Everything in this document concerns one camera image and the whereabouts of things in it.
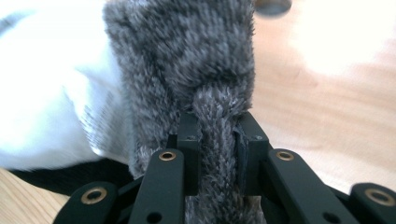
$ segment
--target brass insert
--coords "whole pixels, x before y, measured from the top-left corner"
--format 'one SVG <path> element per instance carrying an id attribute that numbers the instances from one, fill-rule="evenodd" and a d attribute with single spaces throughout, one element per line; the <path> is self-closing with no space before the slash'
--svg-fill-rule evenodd
<path id="1" fill-rule="evenodd" d="M 391 195 L 380 189 L 367 189 L 364 193 L 370 200 L 381 205 L 391 207 L 396 204 L 395 199 Z"/>
<path id="2" fill-rule="evenodd" d="M 280 158 L 282 161 L 292 161 L 294 160 L 293 154 L 287 151 L 279 151 L 276 153 L 276 156 Z"/>
<path id="3" fill-rule="evenodd" d="M 160 154 L 160 160 L 162 161 L 172 161 L 176 157 L 176 153 L 170 152 L 170 151 L 165 151 Z"/>
<path id="4" fill-rule="evenodd" d="M 81 197 L 81 202 L 85 204 L 99 203 L 107 196 L 107 190 L 102 187 L 95 187 L 87 190 Z"/>

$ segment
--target white cloth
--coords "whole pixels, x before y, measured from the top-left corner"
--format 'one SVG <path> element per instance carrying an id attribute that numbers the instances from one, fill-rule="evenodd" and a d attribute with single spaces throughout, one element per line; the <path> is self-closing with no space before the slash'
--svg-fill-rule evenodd
<path id="1" fill-rule="evenodd" d="M 25 13 L 0 34 L 0 167 L 52 169 L 100 156 L 127 162 L 120 69 L 102 7 L 0 1 L 0 18 Z"/>

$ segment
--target fluffy gray fabric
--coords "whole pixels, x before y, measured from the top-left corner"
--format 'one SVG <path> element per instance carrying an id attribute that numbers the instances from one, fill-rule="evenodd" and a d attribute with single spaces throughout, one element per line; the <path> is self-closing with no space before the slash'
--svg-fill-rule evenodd
<path id="1" fill-rule="evenodd" d="M 254 81 L 249 0 L 124 0 L 105 7 L 123 72 L 130 169 L 176 133 L 180 111 L 199 120 L 203 173 L 186 199 L 187 223 L 263 223 L 258 198 L 236 186 L 233 129 L 250 108 Z"/>

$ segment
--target wooden table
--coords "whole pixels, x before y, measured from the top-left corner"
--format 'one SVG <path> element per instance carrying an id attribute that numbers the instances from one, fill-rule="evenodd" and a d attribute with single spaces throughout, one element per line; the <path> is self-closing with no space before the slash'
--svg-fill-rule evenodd
<path id="1" fill-rule="evenodd" d="M 252 114 L 326 183 L 396 190 L 396 2 L 300 0 L 255 16 Z M 66 197 L 0 171 L 0 223 L 51 223 Z"/>

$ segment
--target mounting hole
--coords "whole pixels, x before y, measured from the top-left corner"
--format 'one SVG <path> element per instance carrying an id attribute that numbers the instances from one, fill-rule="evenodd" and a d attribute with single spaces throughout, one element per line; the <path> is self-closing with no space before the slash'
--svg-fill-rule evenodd
<path id="1" fill-rule="evenodd" d="M 252 140 L 262 140 L 262 137 L 259 135 L 254 135 L 251 137 Z"/>
<path id="2" fill-rule="evenodd" d="M 99 203 L 107 196 L 107 190 L 102 187 L 95 187 L 87 190 L 81 197 L 81 202 L 85 204 Z"/>
<path id="3" fill-rule="evenodd" d="M 161 216 L 160 213 L 153 212 L 153 213 L 148 214 L 147 222 L 148 223 L 159 223 L 162 219 L 163 219 L 163 216 Z"/>
<path id="4" fill-rule="evenodd" d="M 323 213 L 323 217 L 329 223 L 341 223 L 340 218 L 333 213 Z"/>
<path id="5" fill-rule="evenodd" d="M 279 151 L 276 153 L 276 156 L 280 158 L 282 161 L 292 161 L 294 160 L 293 154 L 287 151 Z"/>
<path id="6" fill-rule="evenodd" d="M 162 161 L 172 161 L 176 157 L 176 153 L 170 152 L 170 151 L 165 151 L 160 154 L 160 160 Z"/>
<path id="7" fill-rule="evenodd" d="M 379 203 L 381 205 L 389 207 L 396 204 L 395 199 L 383 190 L 367 189 L 366 191 L 364 191 L 364 193 L 370 200 L 374 201 L 375 203 Z"/>

